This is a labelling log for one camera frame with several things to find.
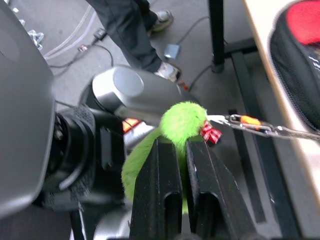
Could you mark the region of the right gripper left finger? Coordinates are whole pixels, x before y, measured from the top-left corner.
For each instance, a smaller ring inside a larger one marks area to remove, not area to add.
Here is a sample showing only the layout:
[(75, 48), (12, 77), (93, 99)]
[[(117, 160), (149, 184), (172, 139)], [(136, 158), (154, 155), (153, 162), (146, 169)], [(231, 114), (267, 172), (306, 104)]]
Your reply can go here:
[(158, 138), (135, 181), (129, 240), (174, 240), (182, 230), (182, 196), (176, 148)]

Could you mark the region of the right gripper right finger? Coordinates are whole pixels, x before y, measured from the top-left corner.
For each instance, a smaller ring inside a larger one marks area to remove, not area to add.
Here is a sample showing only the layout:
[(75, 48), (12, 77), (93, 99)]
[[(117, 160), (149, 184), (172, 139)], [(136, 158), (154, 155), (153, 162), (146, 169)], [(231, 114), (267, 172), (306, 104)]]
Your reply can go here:
[(256, 240), (256, 227), (228, 168), (203, 140), (186, 144), (191, 232), (202, 240)]

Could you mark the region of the green plush ring charm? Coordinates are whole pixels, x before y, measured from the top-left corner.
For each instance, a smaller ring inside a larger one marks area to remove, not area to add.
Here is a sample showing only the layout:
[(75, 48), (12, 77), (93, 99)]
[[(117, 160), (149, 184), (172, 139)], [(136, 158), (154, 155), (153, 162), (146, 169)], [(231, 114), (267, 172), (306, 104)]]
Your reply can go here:
[(126, 158), (121, 171), (121, 181), (125, 197), (134, 200), (137, 176), (142, 169), (154, 141), (158, 137), (170, 140), (176, 149), (179, 172), (182, 182), (182, 213), (188, 213), (187, 203), (187, 161), (186, 143), (189, 138), (202, 136), (206, 142), (216, 144), (222, 136), (221, 131), (209, 123), (207, 110), (191, 101), (173, 105), (161, 117), (159, 127), (150, 132)]

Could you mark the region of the silver charm chain clasp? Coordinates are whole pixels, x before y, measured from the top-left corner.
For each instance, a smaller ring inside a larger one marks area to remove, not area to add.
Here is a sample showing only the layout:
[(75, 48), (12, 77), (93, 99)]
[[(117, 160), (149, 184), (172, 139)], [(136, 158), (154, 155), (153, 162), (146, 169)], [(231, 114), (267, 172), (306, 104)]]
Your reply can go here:
[(263, 137), (320, 141), (319, 134), (293, 130), (284, 126), (274, 126), (247, 115), (207, 115), (207, 119), (236, 130), (249, 132)]

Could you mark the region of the black paddle case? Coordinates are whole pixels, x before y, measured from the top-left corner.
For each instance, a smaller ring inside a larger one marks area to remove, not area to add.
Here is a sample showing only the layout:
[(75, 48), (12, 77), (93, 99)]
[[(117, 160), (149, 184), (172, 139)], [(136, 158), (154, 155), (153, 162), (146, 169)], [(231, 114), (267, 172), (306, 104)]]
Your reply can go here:
[(303, 45), (293, 36), (286, 21), (291, 5), (276, 20), (269, 42), (271, 59), (299, 117), (320, 132), (320, 43)]

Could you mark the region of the small grey blue box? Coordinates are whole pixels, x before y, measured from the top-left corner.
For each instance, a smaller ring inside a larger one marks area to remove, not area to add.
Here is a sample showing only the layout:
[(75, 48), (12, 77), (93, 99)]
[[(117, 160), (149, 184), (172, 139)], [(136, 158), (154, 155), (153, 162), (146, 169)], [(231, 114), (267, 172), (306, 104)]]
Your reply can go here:
[(164, 57), (166, 59), (176, 59), (180, 53), (181, 46), (178, 44), (167, 44), (164, 49)]

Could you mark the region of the person in dark trousers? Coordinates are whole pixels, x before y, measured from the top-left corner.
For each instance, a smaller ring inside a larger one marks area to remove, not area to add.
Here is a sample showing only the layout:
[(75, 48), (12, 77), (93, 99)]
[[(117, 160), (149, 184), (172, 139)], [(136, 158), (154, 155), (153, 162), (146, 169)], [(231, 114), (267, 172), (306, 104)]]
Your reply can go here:
[(162, 61), (150, 42), (151, 34), (165, 30), (173, 21), (169, 10), (154, 12), (148, 0), (85, 0), (96, 12), (111, 40), (120, 48), (129, 65), (171, 82), (181, 71)]

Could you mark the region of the black table frame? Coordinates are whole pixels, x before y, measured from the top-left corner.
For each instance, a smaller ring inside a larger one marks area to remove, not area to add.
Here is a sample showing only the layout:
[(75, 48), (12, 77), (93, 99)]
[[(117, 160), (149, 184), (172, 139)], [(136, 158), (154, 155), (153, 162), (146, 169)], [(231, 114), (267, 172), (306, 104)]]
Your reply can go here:
[[(207, 1), (212, 45), (211, 70), (214, 73), (221, 73), (224, 70), (225, 59), (231, 58), (246, 113), (253, 114), (255, 117), (262, 117), (263, 114), (260, 110), (253, 80), (250, 77), (244, 59), (245, 54), (257, 51), (256, 43), (252, 38), (234, 43), (226, 43), (224, 39), (224, 0)], [(254, 219), (257, 223), (262, 223), (266, 220), (266, 217), (245, 137), (239, 130), (234, 130), (233, 134), (248, 187)], [(275, 212), (275, 218), (277, 219), (282, 237), (285, 239), (301, 237), (302, 233), (273, 141), (269, 138), (254, 136), (253, 145), (257, 152), (271, 207)]]

